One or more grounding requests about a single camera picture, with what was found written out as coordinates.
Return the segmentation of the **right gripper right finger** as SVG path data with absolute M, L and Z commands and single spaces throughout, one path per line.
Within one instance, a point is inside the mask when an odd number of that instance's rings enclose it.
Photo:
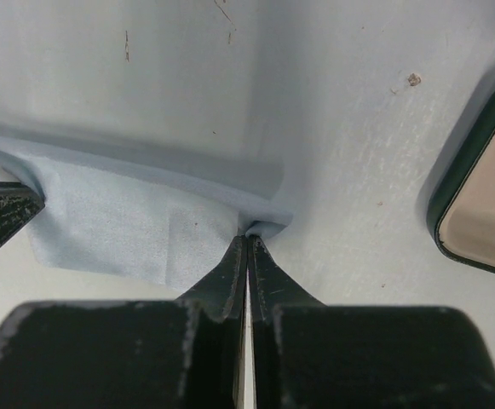
M 248 274 L 259 408 L 495 408 L 474 323 L 440 306 L 327 306 L 258 237 Z

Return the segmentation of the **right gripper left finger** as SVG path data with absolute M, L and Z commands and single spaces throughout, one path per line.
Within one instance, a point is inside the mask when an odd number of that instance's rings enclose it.
M 0 326 L 0 408 L 238 408 L 247 241 L 171 301 L 41 301 Z

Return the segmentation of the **light blue cleaning cloth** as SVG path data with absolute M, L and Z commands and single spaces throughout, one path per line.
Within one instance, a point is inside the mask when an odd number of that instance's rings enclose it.
M 248 188 L 258 177 L 248 165 L 6 135 L 0 165 L 44 202 L 27 227 L 40 263 L 178 291 L 236 235 L 272 236 L 293 217 Z

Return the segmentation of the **black glasses case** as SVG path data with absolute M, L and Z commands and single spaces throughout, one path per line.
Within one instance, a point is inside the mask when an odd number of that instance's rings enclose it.
M 435 187 L 426 222 L 445 256 L 495 274 L 495 91 Z

